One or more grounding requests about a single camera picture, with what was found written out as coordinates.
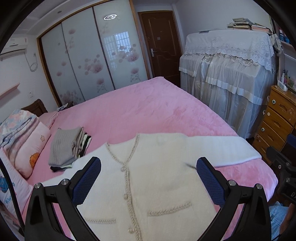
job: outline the wooden headboard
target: wooden headboard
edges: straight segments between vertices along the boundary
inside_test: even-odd
[[[36,100],[33,104],[22,108],[22,110],[28,110],[38,117],[47,112],[43,102],[40,99]]]

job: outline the ceiling light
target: ceiling light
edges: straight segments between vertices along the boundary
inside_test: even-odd
[[[110,14],[110,15],[104,17],[104,20],[112,20],[112,19],[114,19],[114,18],[116,18],[116,17],[117,17],[116,14]]]

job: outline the orange flower print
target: orange flower print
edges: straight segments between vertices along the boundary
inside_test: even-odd
[[[40,154],[39,154],[38,152],[36,152],[35,154],[33,154],[33,155],[30,157],[30,164],[31,164],[32,169],[34,169],[35,164],[36,164],[36,162],[37,162],[37,160],[38,160],[39,155],[40,155]]]

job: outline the stack of folded clothes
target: stack of folded clothes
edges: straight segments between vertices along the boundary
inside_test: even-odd
[[[72,163],[82,157],[91,141],[83,127],[73,130],[58,129],[50,146],[48,164],[54,172],[71,168]]]

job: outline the cardigan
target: cardigan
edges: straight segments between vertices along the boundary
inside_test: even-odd
[[[77,208],[105,241],[198,240],[216,211],[188,164],[195,166],[202,156],[214,166],[260,157],[240,137],[138,134],[124,143],[106,143],[54,179],[70,179],[92,156],[100,158],[101,172]]]

